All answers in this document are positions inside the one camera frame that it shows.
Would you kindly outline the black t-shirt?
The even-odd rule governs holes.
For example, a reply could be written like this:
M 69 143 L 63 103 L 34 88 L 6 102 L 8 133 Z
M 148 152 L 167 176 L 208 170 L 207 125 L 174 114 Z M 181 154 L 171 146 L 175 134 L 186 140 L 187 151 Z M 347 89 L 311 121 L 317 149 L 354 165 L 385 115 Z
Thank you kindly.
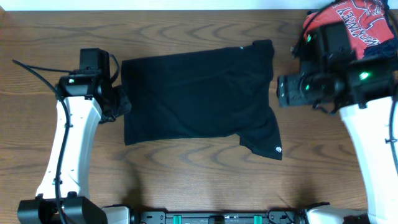
M 125 60 L 121 78 L 131 111 L 124 142 L 239 136 L 253 154 L 282 159 L 269 104 L 270 40 L 244 47 Z

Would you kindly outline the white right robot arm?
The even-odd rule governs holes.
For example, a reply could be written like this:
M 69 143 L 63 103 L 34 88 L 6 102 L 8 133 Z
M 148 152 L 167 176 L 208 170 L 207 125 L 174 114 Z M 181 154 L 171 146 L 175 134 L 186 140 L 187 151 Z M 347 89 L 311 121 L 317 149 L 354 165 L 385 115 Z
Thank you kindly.
M 281 107 L 333 103 L 358 159 L 367 211 L 316 205 L 301 223 L 397 223 L 397 59 L 357 60 L 280 76 Z

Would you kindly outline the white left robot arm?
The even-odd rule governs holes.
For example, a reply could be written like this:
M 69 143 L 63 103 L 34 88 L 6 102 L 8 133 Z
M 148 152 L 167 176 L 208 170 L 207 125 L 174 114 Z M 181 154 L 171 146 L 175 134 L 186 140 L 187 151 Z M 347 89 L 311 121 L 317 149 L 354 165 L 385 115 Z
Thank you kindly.
M 96 128 L 114 121 L 120 87 L 101 75 L 69 75 L 56 86 L 57 128 L 49 164 L 32 200 L 19 203 L 21 223 L 131 223 L 125 205 L 90 200 L 89 172 Z

